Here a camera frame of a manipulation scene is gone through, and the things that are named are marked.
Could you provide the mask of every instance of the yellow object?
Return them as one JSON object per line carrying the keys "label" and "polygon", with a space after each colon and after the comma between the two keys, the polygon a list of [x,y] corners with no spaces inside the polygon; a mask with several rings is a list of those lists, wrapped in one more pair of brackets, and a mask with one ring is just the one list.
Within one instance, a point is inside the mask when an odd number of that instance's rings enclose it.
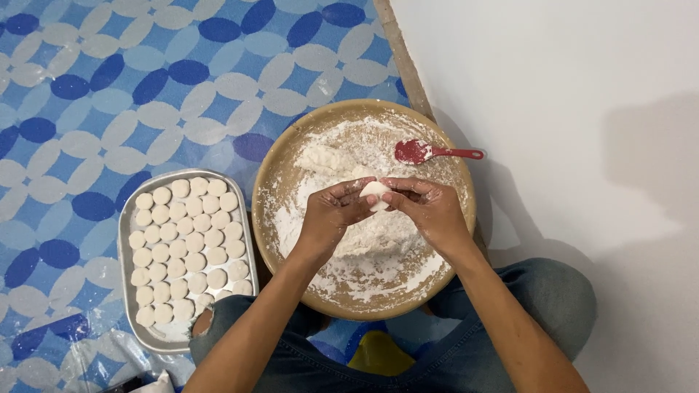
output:
{"label": "yellow object", "polygon": [[388,334],[372,330],[361,338],[347,366],[365,373],[393,377],[407,371],[413,364],[415,360],[398,348]]}

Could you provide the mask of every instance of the large round bowl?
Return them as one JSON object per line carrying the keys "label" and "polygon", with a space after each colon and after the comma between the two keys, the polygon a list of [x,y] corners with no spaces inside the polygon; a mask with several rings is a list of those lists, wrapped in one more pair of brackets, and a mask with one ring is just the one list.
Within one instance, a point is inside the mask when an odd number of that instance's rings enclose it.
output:
{"label": "large round bowl", "polygon": [[[272,145],[262,161],[252,192],[252,226],[260,253],[272,273],[275,273],[284,257],[279,251],[279,236],[274,225],[275,212],[284,207],[284,201],[293,197],[304,177],[304,170],[294,166],[302,149],[314,136],[323,134],[338,124],[350,121],[359,122],[370,118],[381,124],[390,124],[395,130],[410,130],[412,136],[428,141],[434,145],[455,148],[452,141],[437,125],[427,117],[412,109],[387,101],[375,99],[356,99],[332,103],[314,110],[293,123]],[[347,129],[342,136],[332,142],[332,147],[343,149],[350,138],[360,133],[376,133],[383,138],[380,127],[356,127]],[[402,138],[395,134],[387,135],[384,143],[388,146]],[[471,177],[462,159],[457,157],[436,157],[415,167],[418,176],[450,184],[459,192],[461,210],[473,233],[475,226],[475,193]],[[405,258],[405,271],[396,279],[396,285],[416,276],[422,269],[424,261],[434,251],[428,245],[415,250],[417,257]],[[420,276],[418,283],[399,293],[372,296],[370,301],[356,300],[338,288],[332,294],[318,292],[309,287],[301,301],[321,313],[348,320],[382,320],[411,311],[439,292],[453,277],[454,271],[446,263],[439,264],[435,271],[426,277]]]}

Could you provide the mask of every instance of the floor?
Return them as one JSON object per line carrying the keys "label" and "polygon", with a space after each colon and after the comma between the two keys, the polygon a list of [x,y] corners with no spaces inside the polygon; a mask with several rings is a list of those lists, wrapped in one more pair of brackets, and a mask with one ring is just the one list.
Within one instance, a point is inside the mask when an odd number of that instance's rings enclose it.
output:
{"label": "floor", "polygon": [[[99,392],[162,369],[181,389],[191,358],[144,351],[124,317],[126,198],[204,167],[229,174],[249,206],[266,151],[305,113],[364,97],[409,105],[382,21],[366,0],[3,5],[0,392]],[[336,320],[311,340],[346,363],[383,329],[419,356],[454,323]]]}

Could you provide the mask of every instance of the forearm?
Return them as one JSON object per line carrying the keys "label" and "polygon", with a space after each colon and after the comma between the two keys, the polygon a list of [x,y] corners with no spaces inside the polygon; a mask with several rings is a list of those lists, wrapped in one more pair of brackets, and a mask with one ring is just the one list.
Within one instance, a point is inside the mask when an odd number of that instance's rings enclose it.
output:
{"label": "forearm", "polygon": [[572,363],[522,308],[475,244],[449,259],[519,393],[588,392]]}
{"label": "forearm", "polygon": [[292,252],[250,308],[192,374],[185,392],[250,392],[272,356],[315,270]]}

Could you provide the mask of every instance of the metal tray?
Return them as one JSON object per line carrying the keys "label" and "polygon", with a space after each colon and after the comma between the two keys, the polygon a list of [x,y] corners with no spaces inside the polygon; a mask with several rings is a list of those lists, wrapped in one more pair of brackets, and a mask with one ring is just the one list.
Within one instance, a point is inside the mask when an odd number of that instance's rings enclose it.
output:
{"label": "metal tray", "polygon": [[[259,293],[259,284],[257,282],[257,270],[255,268],[255,260],[254,260],[254,255],[252,252],[252,236],[250,232],[250,225],[247,222],[247,213],[245,212],[245,200],[243,198],[243,193],[241,192],[239,186],[236,184],[236,182],[233,181],[230,177],[224,175],[223,173],[218,173],[215,171],[210,171],[208,169],[183,169],[181,171],[174,171],[170,173],[165,173],[160,176],[156,176],[150,180],[145,181],[128,199],[126,204],[124,205],[124,209],[122,210],[121,215],[119,216],[119,238],[117,242],[117,248],[119,252],[119,261],[121,262],[122,265],[122,279],[123,279],[123,286],[124,286],[124,305],[126,307],[126,312],[127,312],[127,318],[129,319],[129,324],[131,325],[131,329],[134,331],[134,335],[136,335],[136,338],[140,343],[148,348],[149,350],[155,352],[155,353],[160,353],[160,354],[165,354],[165,355],[174,355],[174,354],[179,354],[179,353],[186,353],[189,352],[189,347],[188,347],[188,342],[189,340],[186,339],[186,337],[182,336],[181,340],[178,341],[166,341],[163,338],[161,338],[158,333],[160,330],[158,329],[153,329],[153,327],[143,327],[136,323],[136,313],[138,312],[138,303],[136,303],[136,287],[131,285],[131,274],[134,272],[134,263],[132,262],[133,259],[133,250],[131,249],[131,246],[129,245],[129,235],[131,234],[131,228],[133,227],[134,229],[140,229],[143,230],[145,227],[138,227],[134,223],[134,218],[136,216],[136,197],[142,193],[142,192],[153,192],[155,189],[158,187],[162,186],[167,186],[170,185],[173,181],[178,180],[178,179],[190,179],[190,178],[195,178],[201,176],[202,178],[206,178],[208,180],[212,179],[220,179],[226,182],[226,184],[229,186],[229,190],[232,192],[236,193],[236,196],[238,197],[238,207],[231,212],[231,219],[233,221],[238,221],[242,224],[243,226],[243,238],[242,240],[245,242],[245,254],[241,257],[241,259],[247,260],[248,267],[250,268],[250,274],[248,277],[246,277],[247,280],[249,280],[252,283],[252,294],[253,295],[258,295]],[[208,251],[208,247],[204,248],[204,253]],[[230,265],[231,260],[226,261],[225,264],[222,265],[217,265],[217,266],[210,266],[207,265],[206,268],[204,268],[203,272],[207,273],[210,270],[217,269],[217,268],[223,268],[226,269],[227,272],[227,267]],[[188,280],[193,273],[187,272],[182,278]],[[172,279],[166,278],[166,282],[171,282]],[[222,289],[220,290],[211,290],[208,289],[206,293],[209,293],[211,295],[214,295],[218,293],[221,290],[230,290],[232,286],[232,282],[228,282]],[[195,298],[198,295],[195,294],[188,294],[187,299],[195,300]],[[167,324],[168,326],[174,326],[174,329],[179,329],[182,330],[186,329],[190,326],[191,322],[178,322],[178,321],[172,321],[171,323]]]}

